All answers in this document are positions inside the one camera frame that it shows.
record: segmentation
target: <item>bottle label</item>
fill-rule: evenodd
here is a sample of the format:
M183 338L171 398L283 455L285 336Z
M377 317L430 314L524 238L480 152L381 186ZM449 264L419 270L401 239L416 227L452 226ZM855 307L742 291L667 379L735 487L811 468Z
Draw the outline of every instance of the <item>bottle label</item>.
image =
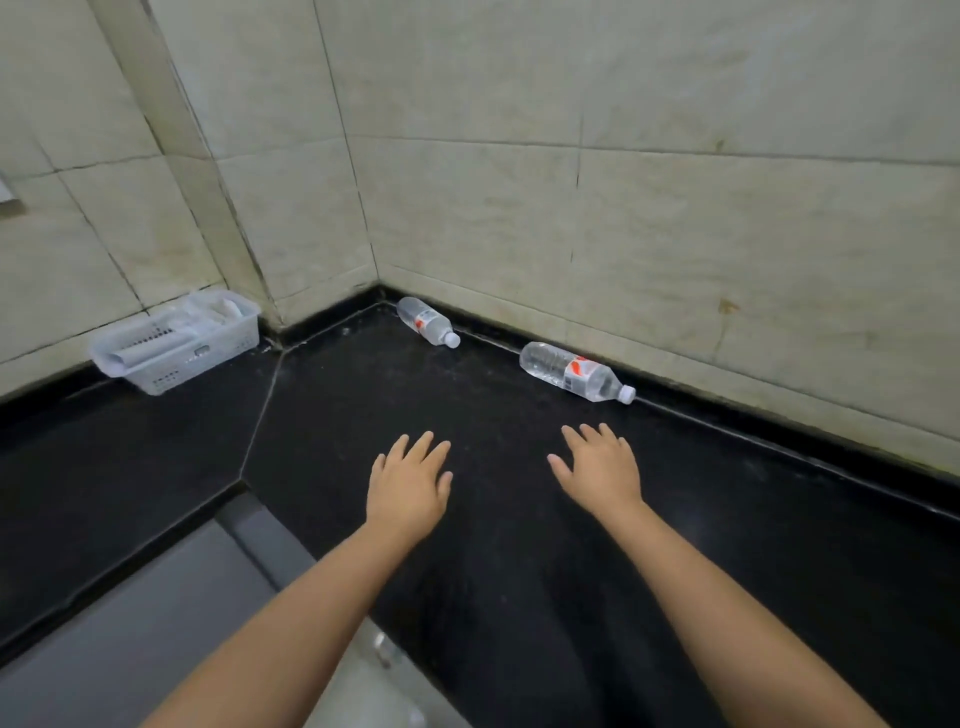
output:
M437 311L427 309L423 311L420 316L414 319L414 326L417 327L417 331L423 331L423 328L426 327L431 321L439 317L440 314Z
M564 370L564 389L581 397L587 396L587 380L600 365L578 356Z

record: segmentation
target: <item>tiled wall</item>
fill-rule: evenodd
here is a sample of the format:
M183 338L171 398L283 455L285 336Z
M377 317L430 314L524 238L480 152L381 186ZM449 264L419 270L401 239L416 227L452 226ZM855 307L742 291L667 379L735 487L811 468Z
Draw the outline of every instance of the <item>tiled wall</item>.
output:
M960 473L954 0L87 1L0 0L0 380L380 277Z
M382 279L960 473L960 4L316 7Z
M90 1L94 7L139 5ZM204 173L220 180L221 205L229 207L252 252L277 323L295 323L374 283L363 209L311 1L144 5L202 138L199 153L180 152L171 164L182 168L185 193L196 183L186 168L212 165ZM163 107L157 104L157 112ZM194 207L202 228L205 207Z
M85 2L0 0L0 396L90 332L220 282Z

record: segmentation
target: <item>forearm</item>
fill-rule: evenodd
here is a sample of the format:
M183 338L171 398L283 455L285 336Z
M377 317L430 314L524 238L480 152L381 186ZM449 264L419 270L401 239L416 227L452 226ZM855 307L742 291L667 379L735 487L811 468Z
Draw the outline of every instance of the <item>forearm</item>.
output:
M300 728L411 545L361 527L197 667L144 728Z
M642 502L604 521L733 725L885 725L823 660Z

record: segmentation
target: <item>black countertop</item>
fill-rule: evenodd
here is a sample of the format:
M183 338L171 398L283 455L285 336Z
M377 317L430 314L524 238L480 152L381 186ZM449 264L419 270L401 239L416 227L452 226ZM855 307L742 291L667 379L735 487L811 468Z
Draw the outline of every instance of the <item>black countertop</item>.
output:
M317 557L362 522L371 463L399 434L453 442L447 513L372 616L476 728L721 725L646 587L547 468L560 425L602 420L631 441L651 505L882 715L954 724L957 521L710 416L580 400L474 337L432 348L386 306L277 359L155 400L109 385L7 432L0 637L41 628L233 487L266 399L242 477Z

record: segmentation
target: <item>white plastic basket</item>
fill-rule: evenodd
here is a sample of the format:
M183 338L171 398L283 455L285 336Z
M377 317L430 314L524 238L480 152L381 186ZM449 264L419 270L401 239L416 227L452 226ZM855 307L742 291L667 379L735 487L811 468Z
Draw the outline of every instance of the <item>white plastic basket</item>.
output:
M256 317L260 307L232 291L197 291L187 301L210 305L218 301L233 301L242 317L227 321L205 335L192 337L181 346L154 356L133 367L118 363L115 352L138 344L146 344L160 336L174 333L169 326L172 319L181 316L177 304L159 311L148 321L136 321L105 331L90 344L93 363L108 376L122 376L148 395L159 395L172 387L200 375L239 353L252 349L260 340Z

